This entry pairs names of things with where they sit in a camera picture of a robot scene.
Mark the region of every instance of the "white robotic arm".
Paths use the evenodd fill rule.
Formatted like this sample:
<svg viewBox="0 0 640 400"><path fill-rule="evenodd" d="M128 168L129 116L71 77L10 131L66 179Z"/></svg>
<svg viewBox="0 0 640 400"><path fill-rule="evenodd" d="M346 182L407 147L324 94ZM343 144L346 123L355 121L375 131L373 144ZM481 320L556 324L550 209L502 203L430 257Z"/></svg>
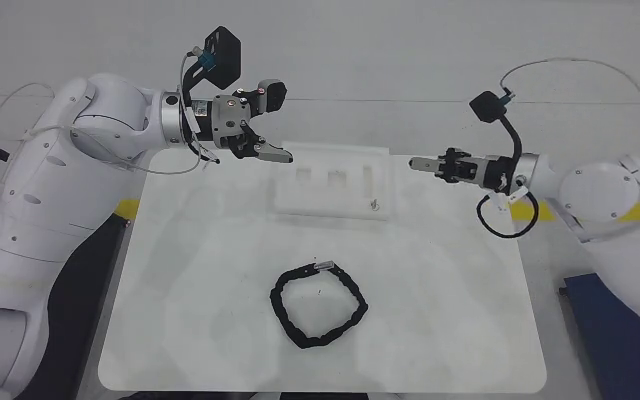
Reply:
<svg viewBox="0 0 640 400"><path fill-rule="evenodd" d="M292 162L249 126L251 118L280 109L282 82L190 98L202 79L226 88L239 77L239 46L226 29L216 29L205 50L188 53L200 57L182 93L109 74L74 79L27 134L10 160L0 204L0 394L17 396L33 377L47 345L51 288L71 253L126 195L133 171L145 170L137 163L146 151L189 147L198 162L216 162L202 146L209 142L238 158Z"/></svg>
<svg viewBox="0 0 640 400"><path fill-rule="evenodd" d="M505 116L505 105L511 97L508 90L501 99L485 92L471 102L480 120L488 123L499 120L505 126L514 141L511 157L472 157L450 148L437 159L414 157L410 167L434 173L448 183L476 184L504 194L510 201L517 201L528 191L534 217L527 228L516 234L495 232L484 221L481 208L489 195L478 204L480 222L492 233L507 239L528 232L538 217L536 198L546 200L594 257L595 269L602 281L640 315L640 223L619 221L640 201L640 157L625 155L618 160L594 162L559 176L550 168L547 156L522 154L520 138Z"/></svg>

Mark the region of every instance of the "white table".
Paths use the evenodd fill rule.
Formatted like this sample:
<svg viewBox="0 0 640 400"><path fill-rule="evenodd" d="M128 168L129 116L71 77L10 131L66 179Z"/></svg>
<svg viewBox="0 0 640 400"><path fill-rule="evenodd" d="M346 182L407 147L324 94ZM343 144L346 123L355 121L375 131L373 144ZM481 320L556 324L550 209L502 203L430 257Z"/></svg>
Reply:
<svg viewBox="0 0 640 400"><path fill-rule="evenodd" d="M532 393L546 369L515 241L475 217L484 192L392 157L386 222L275 215L272 167L220 154L181 177L149 176L99 365L113 390ZM175 170L193 155L161 152ZM497 229L508 214L492 212ZM280 274L335 260L369 311L327 347L298 349L269 302ZM311 335L356 307L330 274L285 291Z"/></svg>

